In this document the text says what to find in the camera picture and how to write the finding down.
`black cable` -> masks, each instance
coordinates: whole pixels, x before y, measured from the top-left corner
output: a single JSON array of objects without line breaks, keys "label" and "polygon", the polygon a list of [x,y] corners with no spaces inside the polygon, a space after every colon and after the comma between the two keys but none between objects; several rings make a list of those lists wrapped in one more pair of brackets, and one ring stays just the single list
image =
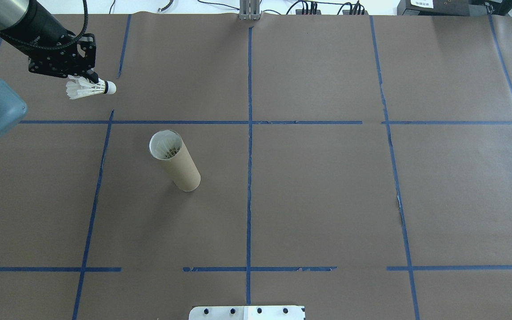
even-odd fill
[{"label": "black cable", "polygon": [[271,9],[267,9],[267,10],[264,10],[262,12],[276,12],[277,14],[279,14],[280,16],[282,15],[280,12],[277,12],[276,10],[271,10]]},{"label": "black cable", "polygon": [[163,8],[157,9],[157,13],[161,13],[161,12],[164,12],[165,10],[169,9],[169,7],[171,7],[171,5],[173,4],[173,1],[174,0],[169,0],[169,3],[166,6],[164,6]]},{"label": "black cable", "polygon": [[295,7],[296,4],[300,3],[300,2],[303,2],[305,4],[305,6],[307,6],[307,2],[305,2],[304,0],[297,0],[296,2],[294,2],[291,7],[288,9],[288,11],[286,12],[286,14],[290,14],[290,11],[293,9],[293,7]]},{"label": "black cable", "polygon": [[337,11],[337,16],[339,15],[339,13],[341,13],[341,10],[343,10],[344,6],[349,6],[349,12],[351,12],[351,10],[353,10],[353,4],[350,2],[345,2],[344,4],[341,5],[341,7],[339,8],[339,11]]},{"label": "black cable", "polygon": [[234,10],[240,10],[240,8],[229,6],[228,4],[217,4],[216,2],[205,2],[205,1],[201,1],[201,0],[197,0],[197,2],[201,2],[202,4],[215,4],[217,6],[225,6],[225,7],[228,7],[228,8],[233,8]]},{"label": "black cable", "polygon": [[69,41],[67,44],[61,44],[56,47],[45,47],[43,45],[32,44],[32,43],[25,42],[23,40],[16,39],[10,35],[6,35],[6,34],[2,33],[1,31],[0,31],[0,37],[6,41],[11,40],[12,42],[17,42],[19,44],[26,45],[27,47],[30,47],[33,49],[49,50],[49,51],[65,49],[65,48],[73,45],[74,43],[76,43],[78,40],[80,40],[80,38],[82,38],[84,36],[84,32],[86,32],[86,28],[88,27],[88,5],[86,3],[86,0],[82,0],[82,3],[84,5],[84,25],[83,25],[80,33],[74,39]]}]

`cardboard tube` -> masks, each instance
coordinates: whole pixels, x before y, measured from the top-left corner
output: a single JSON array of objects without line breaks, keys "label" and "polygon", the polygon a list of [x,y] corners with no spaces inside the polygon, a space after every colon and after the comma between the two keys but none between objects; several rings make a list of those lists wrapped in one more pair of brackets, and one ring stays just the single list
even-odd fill
[{"label": "cardboard tube", "polygon": [[201,175],[179,133],[162,130],[154,134],[150,140],[150,153],[160,160],[163,170],[179,189],[197,189],[201,183]]}]

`shuttlecock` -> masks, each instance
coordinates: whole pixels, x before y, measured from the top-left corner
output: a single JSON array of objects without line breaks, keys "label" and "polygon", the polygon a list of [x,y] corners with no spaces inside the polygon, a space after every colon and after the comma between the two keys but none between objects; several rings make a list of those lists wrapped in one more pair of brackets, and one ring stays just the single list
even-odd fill
[{"label": "shuttlecock", "polygon": [[98,79],[98,83],[91,83],[85,77],[68,76],[68,78],[74,80],[67,82],[67,95],[71,100],[99,95],[100,93],[106,93],[106,95],[116,93],[116,85],[111,81]]}]

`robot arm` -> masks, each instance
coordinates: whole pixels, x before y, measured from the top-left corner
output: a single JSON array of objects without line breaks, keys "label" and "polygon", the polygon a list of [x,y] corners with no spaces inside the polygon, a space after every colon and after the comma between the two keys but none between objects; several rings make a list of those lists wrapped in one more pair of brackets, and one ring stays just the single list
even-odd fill
[{"label": "robot arm", "polygon": [[[37,0],[0,0],[0,37],[29,57],[29,72],[60,78],[83,77],[88,81],[75,79],[76,83],[71,84],[98,84],[104,88],[103,93],[115,93],[116,86],[103,81],[93,71],[96,41],[93,34],[85,33],[88,25],[86,0],[83,4],[84,26],[79,35],[75,35]],[[0,79],[0,136],[19,123],[26,112],[25,102]]]},{"label": "robot arm", "polygon": [[86,0],[83,3],[84,26],[76,36],[36,0],[0,0],[0,37],[30,58],[28,70],[32,73],[81,76],[98,83],[98,75],[92,70],[96,41],[93,34],[85,33],[88,8]]}]

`shuttlecock cork tip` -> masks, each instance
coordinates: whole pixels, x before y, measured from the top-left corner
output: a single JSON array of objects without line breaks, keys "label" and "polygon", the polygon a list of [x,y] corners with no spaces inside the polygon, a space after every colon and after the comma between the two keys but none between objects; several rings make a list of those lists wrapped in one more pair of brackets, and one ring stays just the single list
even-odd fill
[{"label": "shuttlecock cork tip", "polygon": [[108,89],[104,93],[106,93],[106,95],[113,95],[116,93],[116,85],[112,81],[106,81],[106,83],[108,84]]}]

